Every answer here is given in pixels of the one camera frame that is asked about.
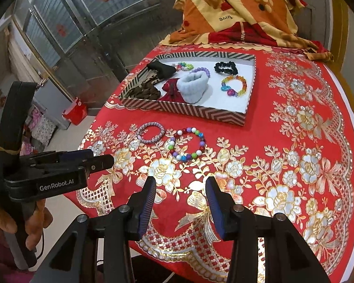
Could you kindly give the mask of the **person's left hand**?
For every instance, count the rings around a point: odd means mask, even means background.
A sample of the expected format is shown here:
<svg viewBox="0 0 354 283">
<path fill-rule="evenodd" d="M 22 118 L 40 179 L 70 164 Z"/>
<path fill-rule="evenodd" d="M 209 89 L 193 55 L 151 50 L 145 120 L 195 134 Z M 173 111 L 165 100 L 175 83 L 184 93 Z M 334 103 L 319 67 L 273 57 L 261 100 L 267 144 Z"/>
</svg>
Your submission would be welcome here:
<svg viewBox="0 0 354 283">
<path fill-rule="evenodd" d="M 25 222 L 25 232 L 27 233 L 26 247 L 29 250 L 36 248 L 40 242 L 43 229 L 46 229 L 53 221 L 53 216 L 45 207 L 45 199 L 36 203 L 34 213 Z M 0 207 L 0 243 L 9 247 L 5 240 L 4 233 L 15 234 L 17 231 L 16 222 L 13 218 Z"/>
</svg>

